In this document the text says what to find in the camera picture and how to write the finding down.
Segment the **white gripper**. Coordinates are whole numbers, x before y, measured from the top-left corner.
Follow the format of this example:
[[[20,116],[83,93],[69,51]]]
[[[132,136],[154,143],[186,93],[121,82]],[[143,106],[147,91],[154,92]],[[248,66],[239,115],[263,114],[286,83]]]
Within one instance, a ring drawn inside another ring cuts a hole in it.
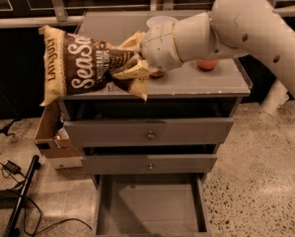
[[[120,47],[140,52],[147,60],[136,60],[115,70],[112,76],[118,80],[138,79],[150,75],[149,64],[163,72],[168,72],[183,65],[175,41],[174,24],[170,21],[151,27],[146,35],[136,32],[125,40]]]

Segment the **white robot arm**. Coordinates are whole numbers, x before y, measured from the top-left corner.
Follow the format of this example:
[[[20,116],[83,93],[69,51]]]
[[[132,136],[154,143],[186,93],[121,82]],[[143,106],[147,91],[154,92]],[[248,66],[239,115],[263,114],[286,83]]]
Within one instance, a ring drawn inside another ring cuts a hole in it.
[[[266,0],[215,0],[209,12],[135,33],[123,47],[163,71],[196,59],[251,55],[295,98],[295,32]]]

